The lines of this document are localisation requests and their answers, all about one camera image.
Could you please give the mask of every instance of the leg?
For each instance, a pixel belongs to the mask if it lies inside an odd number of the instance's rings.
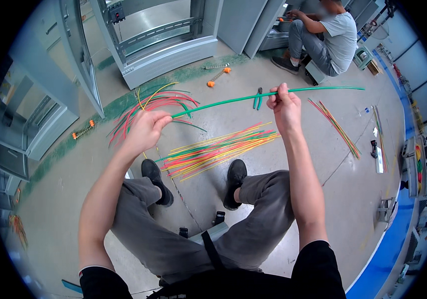
[[[247,176],[239,199],[254,205],[246,219],[233,225],[214,242],[227,268],[258,270],[294,222],[290,202],[290,177],[280,170]]]
[[[303,45],[308,55],[312,57],[312,60],[322,72],[329,76],[337,75],[331,67],[331,58],[324,42],[315,34],[308,32],[301,20],[295,20],[290,24],[288,35],[290,55],[292,58],[300,59]]]
[[[125,180],[111,228],[114,235],[167,283],[213,269],[203,246],[163,228],[150,216],[147,207],[157,200],[158,189],[148,177]]]

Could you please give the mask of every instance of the gray t-shirt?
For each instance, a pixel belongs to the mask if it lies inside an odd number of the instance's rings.
[[[324,43],[337,74],[348,69],[357,49],[357,26],[349,12],[337,14],[331,21],[320,21],[326,31]]]

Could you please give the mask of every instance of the left hand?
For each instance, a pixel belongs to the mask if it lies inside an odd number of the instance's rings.
[[[168,112],[139,111],[122,144],[122,150],[134,158],[141,152],[154,147],[162,129],[171,122],[172,117]]]

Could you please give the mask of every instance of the person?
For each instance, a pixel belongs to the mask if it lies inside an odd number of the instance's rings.
[[[276,91],[267,106],[282,135],[289,170],[248,176],[242,160],[233,161],[223,204],[230,210],[242,204],[254,208],[215,242],[204,232],[205,246],[163,228],[150,216],[149,205],[173,202],[153,161],[143,161],[142,178],[124,179],[134,159],[154,147],[162,128],[172,121],[163,111],[138,114],[82,205],[79,277],[84,298],[130,298],[104,248],[109,229],[167,284],[148,298],[345,298],[326,235],[323,191],[300,125],[301,101],[288,93],[285,83],[270,90]],[[300,252],[291,278],[263,273],[259,266],[294,219]]]
[[[298,74],[302,46],[318,68],[329,76],[348,69],[357,49],[355,20],[341,0],[320,0],[318,13],[305,14],[298,9],[287,12],[292,21],[288,33],[290,58],[272,57],[273,64],[294,75]],[[323,33],[324,41],[316,34]]]

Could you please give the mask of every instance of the pliers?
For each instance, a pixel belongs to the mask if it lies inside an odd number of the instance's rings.
[[[257,95],[261,95],[263,93],[262,87],[258,88]],[[253,99],[253,109],[255,109],[255,104],[257,104],[257,98]],[[258,105],[257,110],[260,109],[260,105],[262,104],[262,97],[258,97]]]

